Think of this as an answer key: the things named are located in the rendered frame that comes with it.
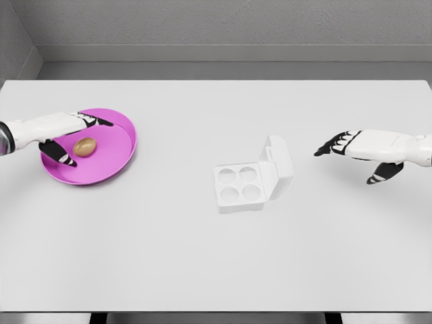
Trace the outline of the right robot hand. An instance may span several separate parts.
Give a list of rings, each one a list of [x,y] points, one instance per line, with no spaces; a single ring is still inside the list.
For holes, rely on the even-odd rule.
[[[414,136],[381,130],[345,131],[335,135],[317,149],[314,156],[337,154],[362,161],[379,163],[367,184],[387,181],[401,172],[409,161],[429,167],[430,154],[422,152]]]

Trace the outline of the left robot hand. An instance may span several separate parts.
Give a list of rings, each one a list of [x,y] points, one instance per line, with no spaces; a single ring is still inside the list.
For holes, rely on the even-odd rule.
[[[76,167],[77,163],[55,139],[96,125],[111,127],[113,123],[81,111],[40,117],[37,121],[37,126],[41,127],[38,131],[40,136],[37,139],[39,150],[57,163]]]

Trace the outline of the brown egg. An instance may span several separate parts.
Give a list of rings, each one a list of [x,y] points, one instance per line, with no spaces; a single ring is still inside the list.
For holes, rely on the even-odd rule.
[[[73,152],[78,157],[89,157],[93,154],[97,147],[97,142],[94,138],[81,138],[74,147]]]

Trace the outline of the white egg box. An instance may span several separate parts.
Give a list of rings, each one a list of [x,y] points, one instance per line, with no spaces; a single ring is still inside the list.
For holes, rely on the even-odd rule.
[[[278,199],[294,177],[285,140],[268,136],[257,162],[218,165],[214,168],[217,209],[221,214],[260,211]]]

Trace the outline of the pink round plate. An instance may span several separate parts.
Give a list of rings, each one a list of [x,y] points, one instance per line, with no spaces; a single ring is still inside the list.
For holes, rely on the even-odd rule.
[[[93,126],[78,133],[56,138],[77,163],[76,167],[62,165],[40,154],[45,171],[54,179],[73,185],[103,182],[119,173],[132,158],[136,149],[137,133],[131,120],[122,113],[103,108],[85,109],[83,113],[111,122],[113,126]],[[83,138],[93,138],[97,145],[88,157],[77,157],[73,147]]]

